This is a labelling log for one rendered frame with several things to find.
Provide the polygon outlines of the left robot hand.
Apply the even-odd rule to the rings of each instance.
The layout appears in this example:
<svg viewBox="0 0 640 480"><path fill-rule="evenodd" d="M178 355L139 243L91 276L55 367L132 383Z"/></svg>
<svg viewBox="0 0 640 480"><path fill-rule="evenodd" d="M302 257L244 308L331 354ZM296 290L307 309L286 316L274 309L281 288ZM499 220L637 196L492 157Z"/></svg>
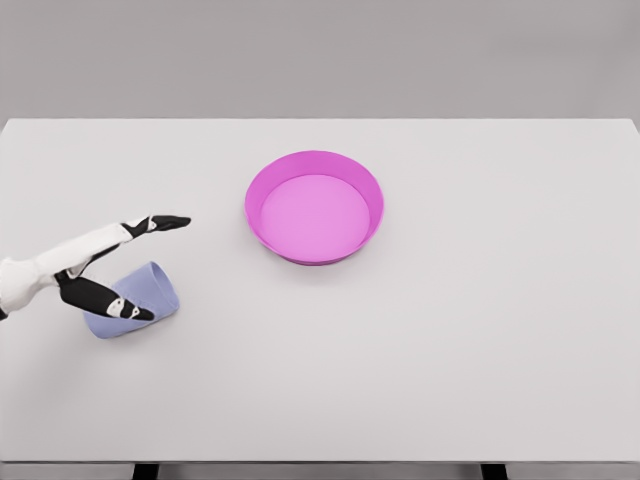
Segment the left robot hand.
<svg viewBox="0 0 640 480"><path fill-rule="evenodd" d="M106 318L152 321L155 315L114 290L85 278L83 272L96 260L145 234L184 228L189 217L150 215L116 222L68 240L35 257L42 273L52 278L62 301Z"/></svg>

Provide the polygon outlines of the lavender cup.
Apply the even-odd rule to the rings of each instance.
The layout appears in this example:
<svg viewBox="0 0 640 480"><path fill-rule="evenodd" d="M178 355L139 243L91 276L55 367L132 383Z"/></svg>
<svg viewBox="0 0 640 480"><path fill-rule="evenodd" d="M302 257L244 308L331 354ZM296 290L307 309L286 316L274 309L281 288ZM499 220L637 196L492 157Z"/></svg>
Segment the lavender cup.
<svg viewBox="0 0 640 480"><path fill-rule="evenodd" d="M84 312L88 329L99 339L111 339L140 330L174 314L180 307L178 295L164 270L148 262L110 286L133 304L151 311L154 319L143 321L108 318Z"/></svg>

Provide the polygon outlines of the pink plate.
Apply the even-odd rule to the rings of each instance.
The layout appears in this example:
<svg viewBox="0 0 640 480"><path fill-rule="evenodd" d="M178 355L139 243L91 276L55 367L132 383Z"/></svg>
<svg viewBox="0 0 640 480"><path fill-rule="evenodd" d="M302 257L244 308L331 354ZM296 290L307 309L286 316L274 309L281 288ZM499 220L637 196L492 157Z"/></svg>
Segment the pink plate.
<svg viewBox="0 0 640 480"><path fill-rule="evenodd" d="M256 239L301 265L329 265L376 234L385 199L378 179L340 153L306 150L264 166L252 179L244 214Z"/></svg>

